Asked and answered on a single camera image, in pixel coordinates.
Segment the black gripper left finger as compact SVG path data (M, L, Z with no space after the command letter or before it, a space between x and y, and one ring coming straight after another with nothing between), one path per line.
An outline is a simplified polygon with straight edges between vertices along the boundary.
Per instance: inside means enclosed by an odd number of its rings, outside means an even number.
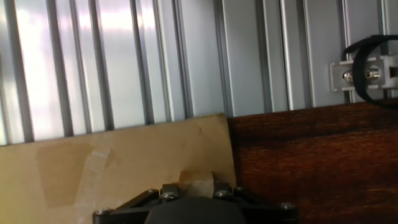
M160 190L146 190L117 208L94 211L92 224L143 224L154 207L178 198L178 185L164 184Z

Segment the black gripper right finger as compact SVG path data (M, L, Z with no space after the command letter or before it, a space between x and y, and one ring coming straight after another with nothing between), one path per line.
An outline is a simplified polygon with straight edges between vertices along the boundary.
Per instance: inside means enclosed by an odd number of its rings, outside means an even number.
M290 202L275 204L244 187L232 188L227 182L216 182L213 198L231 202L249 224L298 224L299 208Z

